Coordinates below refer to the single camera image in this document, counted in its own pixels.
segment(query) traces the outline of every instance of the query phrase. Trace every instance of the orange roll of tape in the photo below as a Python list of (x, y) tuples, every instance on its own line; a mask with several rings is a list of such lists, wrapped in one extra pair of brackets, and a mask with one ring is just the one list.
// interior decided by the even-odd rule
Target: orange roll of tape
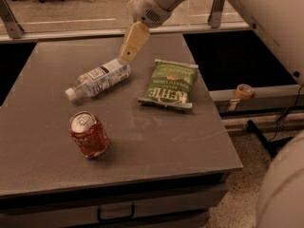
[(255, 93), (254, 89), (246, 84), (238, 85), (236, 89), (236, 95), (240, 99), (250, 99), (253, 97), (254, 93)]

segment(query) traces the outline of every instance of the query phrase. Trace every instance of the concrete floor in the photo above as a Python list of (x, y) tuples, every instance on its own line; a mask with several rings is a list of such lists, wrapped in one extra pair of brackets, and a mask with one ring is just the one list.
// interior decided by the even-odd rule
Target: concrete floor
[[(16, 19), (26, 32), (61, 31), (75, 29), (125, 28), (131, 23), (127, 11), (128, 0), (7, 0)], [(170, 26), (206, 24), (213, 0), (189, 0), (182, 3), (165, 24)], [(225, 5), (224, 22), (242, 21), (229, 4)], [(0, 33), (5, 33), (0, 23)], [(293, 136), (296, 129), (304, 129), (298, 119), (304, 113), (286, 122), (286, 129), (277, 134), (277, 139)], [(274, 135), (275, 116), (256, 118), (262, 130), (270, 138)], [(229, 192), (218, 207), (211, 209), (207, 228), (252, 228), (259, 187), (271, 159), (258, 138), (246, 132), (245, 118), (223, 119), (232, 138), (243, 170), (228, 179)]]

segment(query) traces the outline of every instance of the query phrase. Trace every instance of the black handle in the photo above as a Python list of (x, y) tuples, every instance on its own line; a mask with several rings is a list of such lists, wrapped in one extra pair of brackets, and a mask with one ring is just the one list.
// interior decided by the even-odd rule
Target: black handle
[(134, 217), (134, 214), (135, 214), (135, 205), (134, 204), (131, 205), (131, 214), (128, 215), (128, 216), (126, 216), (126, 217), (120, 217), (120, 218), (102, 218), (101, 214), (102, 214), (102, 210), (98, 209), (97, 210), (97, 220), (100, 223), (116, 223), (116, 222), (127, 221), (127, 220), (130, 220), (130, 219), (132, 219)]

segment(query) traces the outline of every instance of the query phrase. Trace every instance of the snack bag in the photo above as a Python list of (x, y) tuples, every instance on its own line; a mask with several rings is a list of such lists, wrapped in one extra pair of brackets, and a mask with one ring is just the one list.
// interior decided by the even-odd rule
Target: snack bag
[(156, 59), (155, 66), (139, 103), (191, 111), (190, 92), (198, 65)]

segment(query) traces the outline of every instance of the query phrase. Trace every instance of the can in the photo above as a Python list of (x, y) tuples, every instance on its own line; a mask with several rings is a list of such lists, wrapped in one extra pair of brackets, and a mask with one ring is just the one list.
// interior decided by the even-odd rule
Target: can
[(86, 111), (70, 118), (69, 135), (87, 158), (100, 156), (109, 145), (109, 138), (100, 120)]

